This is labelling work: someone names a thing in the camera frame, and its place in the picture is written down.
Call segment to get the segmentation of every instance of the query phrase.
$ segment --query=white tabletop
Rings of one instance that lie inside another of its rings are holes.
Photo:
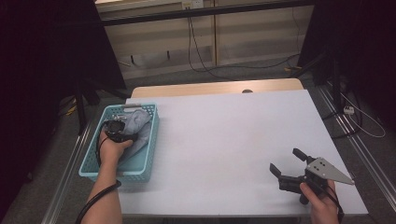
[[[294,147],[349,175],[307,91],[134,98],[156,103],[160,126],[151,179],[120,188],[124,215],[300,216],[309,205],[279,190],[282,175],[303,175]],[[336,184],[347,215],[367,214],[355,186]]]

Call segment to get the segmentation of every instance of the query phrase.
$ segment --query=teal plastic basket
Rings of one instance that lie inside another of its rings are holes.
[[[155,104],[139,104],[139,105],[110,105],[105,108],[99,125],[95,130],[90,146],[85,154],[78,174],[80,176],[88,177],[92,181],[96,181],[99,172],[99,166],[96,161],[96,139],[100,132],[100,124],[107,119],[113,119],[113,115],[126,114],[128,109],[142,108],[151,115],[151,133],[146,144],[130,159],[119,165],[117,169],[117,179],[122,182],[148,182],[151,176],[152,161],[154,158],[155,143],[157,139],[158,125],[160,119],[158,118],[157,106]]]

